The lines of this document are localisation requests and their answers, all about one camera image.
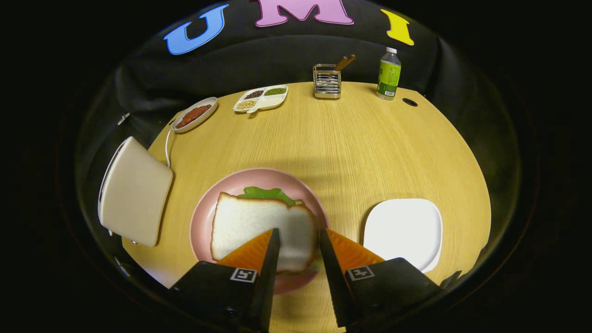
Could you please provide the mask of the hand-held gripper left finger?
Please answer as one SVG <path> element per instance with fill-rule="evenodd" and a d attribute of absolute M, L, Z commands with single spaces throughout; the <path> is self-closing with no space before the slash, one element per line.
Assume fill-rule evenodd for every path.
<path fill-rule="evenodd" d="M 170 289 L 169 297 L 206 333 L 267 333 L 272 312 L 279 230 L 265 240 L 262 267 L 196 263 Z"/>

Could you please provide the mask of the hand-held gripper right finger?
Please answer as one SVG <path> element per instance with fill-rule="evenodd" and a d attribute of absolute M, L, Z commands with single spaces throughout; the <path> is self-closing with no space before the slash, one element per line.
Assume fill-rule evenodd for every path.
<path fill-rule="evenodd" d="M 319 245 L 338 327 L 423 326 L 456 303 L 405 259 L 383 260 L 331 229 Z"/>

